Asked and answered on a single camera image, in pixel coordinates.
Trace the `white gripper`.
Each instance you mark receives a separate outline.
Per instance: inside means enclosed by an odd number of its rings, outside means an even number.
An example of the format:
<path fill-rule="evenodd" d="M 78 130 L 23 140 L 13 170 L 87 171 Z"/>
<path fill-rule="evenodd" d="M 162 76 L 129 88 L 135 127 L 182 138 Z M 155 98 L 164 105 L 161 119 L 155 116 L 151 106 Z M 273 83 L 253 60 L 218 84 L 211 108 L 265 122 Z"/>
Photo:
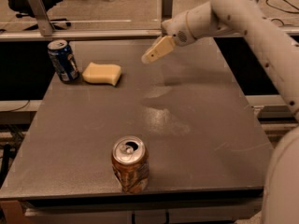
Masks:
<path fill-rule="evenodd" d="M 153 63 L 168 53 L 176 46 L 187 46 L 196 41 L 188 25 L 188 11 L 179 13 L 172 19 L 162 22 L 162 27 L 168 34 L 158 37 L 152 46 L 142 55 L 142 63 Z"/>

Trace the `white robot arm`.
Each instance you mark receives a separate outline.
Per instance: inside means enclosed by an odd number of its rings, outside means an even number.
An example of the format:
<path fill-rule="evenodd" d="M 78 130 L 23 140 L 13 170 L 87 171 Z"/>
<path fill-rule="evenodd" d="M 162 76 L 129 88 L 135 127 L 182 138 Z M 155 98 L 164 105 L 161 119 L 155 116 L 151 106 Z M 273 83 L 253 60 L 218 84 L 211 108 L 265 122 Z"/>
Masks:
<path fill-rule="evenodd" d="M 152 63 L 176 46 L 203 37 L 242 35 L 295 119 L 299 120 L 299 46 L 268 20 L 255 0 L 209 0 L 162 22 L 159 37 L 142 56 Z M 268 166 L 261 224 L 299 224 L 299 127 L 280 139 Z"/>

